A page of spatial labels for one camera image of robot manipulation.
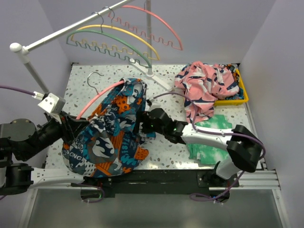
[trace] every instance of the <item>colorful printed fabric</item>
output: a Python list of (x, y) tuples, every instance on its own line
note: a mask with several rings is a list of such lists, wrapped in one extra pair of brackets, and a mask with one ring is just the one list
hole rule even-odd
[[(224, 66), (215, 64), (210, 66), (202, 62), (187, 65), (175, 76), (175, 87), (184, 90), (198, 109), (196, 122), (208, 120), (214, 115), (214, 102), (225, 99), (239, 91), (238, 83), (232, 73)], [(185, 99), (186, 117), (192, 122), (195, 107)]]
[(145, 109), (146, 89), (142, 80), (129, 78), (111, 90), (89, 116), (90, 124), (71, 145), (63, 145), (63, 159), (72, 172), (95, 178), (121, 175), (148, 156), (139, 146), (140, 135), (133, 133), (136, 112)]
[[(220, 66), (226, 67), (232, 73), (232, 76), (238, 85), (239, 80), (240, 80), (239, 79), (240, 75), (239, 75), (239, 72), (237, 71), (237, 69), (238, 69), (237, 64), (221, 64)], [(239, 92), (237, 94), (235, 94), (234, 96), (229, 96), (229, 97), (225, 98), (225, 100), (244, 100), (244, 99), (245, 99), (244, 90), (241, 87), (239, 88)]]
[[(208, 127), (215, 129), (229, 129), (232, 124), (226, 120), (224, 115), (214, 115), (210, 120), (202, 121), (195, 124), (200, 127)], [(216, 147), (206, 146), (202, 144), (187, 144), (190, 159), (197, 159), (203, 165), (215, 165), (218, 161), (223, 161), (229, 157), (227, 151)]]

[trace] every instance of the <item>clothing rack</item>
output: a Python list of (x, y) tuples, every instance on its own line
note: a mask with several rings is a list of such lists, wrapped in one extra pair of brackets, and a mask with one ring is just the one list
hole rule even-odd
[[(81, 25), (84, 25), (90, 21), (93, 21), (97, 18), (99, 18), (100, 16), (104, 15), (104, 14), (107, 14), (107, 13), (110, 13), (111, 11), (115, 10), (115, 9), (118, 9), (130, 2), (132, 2), (134, 0), (123, 0), (115, 5), (112, 5), (108, 8), (105, 8), (103, 10), (101, 10), (100, 12), (96, 13), (96, 14), (93, 14), (83, 20), (80, 20), (72, 25), (69, 25), (57, 32), (54, 32), (30, 45), (27, 45), (27, 46), (23, 46), (19, 43), (12, 43), (10, 45), (10, 50), (12, 52), (15, 52), (19, 59), (21, 60), (21, 62), (23, 63), (23, 65), (26, 67), (26, 69), (29, 71), (29, 73), (33, 76), (33, 78), (35, 79), (35, 81), (38, 83), (38, 85), (40, 86), (40, 88), (43, 90), (44, 93), (48, 93), (49, 92), (49, 89), (47, 87), (47, 85), (45, 84), (45, 82), (42, 80), (42, 78), (40, 77), (39, 73), (36, 71), (36, 69), (34, 68), (34, 66), (32, 65), (29, 57), (28, 57), (28, 54), (30, 53), (30, 51), (32, 50), (35, 50), (36, 48), (44, 45), (44, 44), (47, 44), (69, 32), (71, 32), (72, 30), (80, 27)], [(146, 0), (146, 8), (147, 10), (151, 10), (151, 0)], [(151, 27), (151, 16), (149, 14), (147, 14), (147, 33), (148, 34), (151, 34), (151, 31), (152, 31), (152, 27)], [(149, 44), (152, 43), (152, 40), (149, 39), (147, 41)], [(148, 53), (152, 54), (152, 51), (150, 48), (148, 48)], [(163, 80), (161, 80), (160, 78), (158, 78), (157, 76), (154, 75), (153, 71), (152, 71), (152, 68), (148, 68), (148, 72), (146, 72), (146, 68), (143, 67), (143, 66), (140, 66), (136, 61), (134, 61), (134, 63), (131, 63), (131, 65), (133, 65), (135, 68), (137, 68), (138, 70), (140, 70), (142, 73), (144, 73), (149, 79), (152, 79), (153, 81), (155, 81), (156, 83), (160, 84), (163, 88), (165, 88), (166, 90), (170, 91), (172, 90), (172, 87), (169, 86), (167, 83), (165, 83)]]

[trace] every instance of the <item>yellow tray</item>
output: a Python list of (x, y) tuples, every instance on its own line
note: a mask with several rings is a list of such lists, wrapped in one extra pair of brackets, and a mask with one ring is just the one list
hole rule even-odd
[(217, 100), (214, 103), (215, 106), (241, 105), (241, 104), (246, 103), (246, 102), (249, 101), (249, 98), (248, 98), (248, 95), (247, 95), (247, 92), (246, 92), (246, 89), (245, 89), (245, 86), (244, 86), (241, 74), (240, 74), (240, 72), (239, 72), (238, 69), (236, 69), (236, 72), (239, 75), (239, 84), (238, 84), (238, 86), (244, 90), (244, 100)]

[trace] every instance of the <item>white metal pole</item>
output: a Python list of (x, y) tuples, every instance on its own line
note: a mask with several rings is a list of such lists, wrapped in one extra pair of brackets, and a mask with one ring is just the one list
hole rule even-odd
[(63, 36), (64, 34), (66, 34), (66, 33), (70, 32), (70, 31), (78, 28), (79, 26), (81, 26), (83, 24), (86, 24), (86, 23), (88, 23), (88, 22), (90, 22), (92, 20), (95, 20), (95, 19), (99, 18), (100, 15), (104, 15), (106, 13), (109, 13), (109, 12), (111, 12), (111, 10), (120, 8), (120, 7), (122, 7), (122, 6), (130, 3), (132, 1), (134, 1), (134, 0), (123, 0), (123, 1), (121, 1), (121, 2), (119, 2), (117, 4), (115, 4), (115, 5), (110, 6), (109, 8), (105, 8), (102, 11), (98, 12), (98, 14), (93, 14), (93, 15), (91, 15), (91, 16), (83, 19), (83, 20), (80, 20), (79, 22), (76, 22), (76, 23), (74, 23), (72, 25), (69, 25), (69, 26), (67, 26), (67, 27), (65, 27), (65, 28), (63, 28), (63, 29), (61, 29), (61, 30), (59, 30), (57, 32), (54, 32), (54, 33), (52, 33), (52, 34), (50, 34), (50, 35), (48, 35), (48, 36), (46, 36), (46, 37), (44, 37), (44, 38), (42, 38), (42, 39), (40, 39), (38, 41), (36, 41), (36, 42), (34, 42), (34, 43), (26, 46), (25, 49), (27, 51), (32, 51), (32, 50), (40, 47), (41, 45), (44, 45), (44, 44), (46, 44), (46, 43), (48, 43), (48, 42), (50, 42), (50, 41), (52, 41), (52, 40), (54, 40), (54, 39), (56, 39), (56, 38), (58, 38), (60, 36)]
[[(146, 0), (146, 9), (148, 11), (151, 11), (151, 0)], [(147, 35), (150, 39), (147, 39), (147, 42), (152, 46), (152, 39), (151, 39), (151, 33), (152, 33), (152, 25), (151, 25), (151, 14), (147, 13)], [(152, 57), (152, 50), (148, 47), (148, 56)], [(148, 74), (153, 74), (152, 68), (148, 68)]]
[(76, 29), (77, 27), (83, 25), (83, 24), (86, 24), (92, 20), (95, 20), (97, 18), (100, 17), (100, 15), (104, 15), (106, 13), (109, 13), (110, 11), (114, 10), (114, 9), (117, 9), (117, 8), (120, 8), (130, 2), (132, 2), (134, 0), (123, 0), (115, 5), (112, 5), (110, 6), (109, 8), (106, 8), (106, 9), (103, 9), (102, 11), (98, 12), (98, 14), (94, 14), (94, 15), (91, 15), (79, 22), (76, 22), (72, 25), (69, 25), (57, 32), (54, 32), (28, 46), (22, 46), (21, 44), (18, 44), (18, 43), (12, 43), (10, 45), (10, 50), (12, 52), (15, 52), (17, 53), (19, 59), (21, 60), (21, 62), (24, 64), (24, 66), (27, 68), (27, 70), (29, 71), (29, 73), (33, 76), (33, 78), (35, 79), (35, 81), (38, 83), (38, 85), (40, 86), (40, 88), (43, 90), (44, 93), (47, 93), (49, 92), (49, 89), (47, 88), (46, 84), (44, 83), (44, 81), (42, 80), (42, 78), (40, 77), (40, 75), (38, 74), (38, 72), (36, 71), (36, 69), (33, 67), (33, 65), (31, 64), (30, 62), (30, 59), (29, 57), (27, 56), (27, 54), (44, 45), (44, 44), (47, 44), (48, 42), (51, 42), (52, 40), (54, 39), (57, 39), (58, 37), (60, 36), (63, 36), (65, 35), (66, 33)]

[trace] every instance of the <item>white wall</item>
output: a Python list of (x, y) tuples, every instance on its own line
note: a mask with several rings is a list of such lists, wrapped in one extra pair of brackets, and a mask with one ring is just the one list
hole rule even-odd
[[(0, 7), (0, 84), (29, 91), (41, 91), (17, 56), (10, 52), (10, 44), (28, 45), (50, 33), (53, 29), (37, 0), (4, 0)], [(58, 41), (53, 41), (29, 54), (33, 65), (49, 89), (63, 95), (69, 76), (69, 61)], [(46, 122), (38, 100), (29, 95), (0, 89), (0, 124), (17, 118), (28, 118), (36, 124)], [(42, 153), (28, 163), (41, 167)], [(16, 228), (23, 212), (27, 194), (7, 196), (0, 201), (0, 227)]]
[(266, 162), (277, 170), (294, 228), (304, 227), (304, 1), (277, 0), (241, 62)]
[[(54, 30), (58, 30), (87, 17), (104, 6), (111, 6), (119, 0), (39, 0)], [(179, 34), (184, 51), (155, 44), (161, 61), (158, 63), (186, 63), (195, 60), (204, 62), (239, 63), (262, 26), (275, 0), (152, 0), (152, 11), (167, 21)], [(136, 0), (131, 5), (143, 7), (144, 0)], [(134, 9), (117, 9), (116, 16), (145, 29), (146, 15)], [(105, 24), (110, 19), (104, 16)], [(100, 24), (101, 19), (92, 24)], [(111, 32), (136, 45), (141, 51), (146, 48), (134, 38)], [(152, 32), (166, 39), (174, 36), (159, 21), (152, 20)], [(98, 43), (116, 44), (104, 36), (94, 35)], [(60, 44), (72, 62), (81, 64), (115, 64), (119, 60), (104, 54)]]

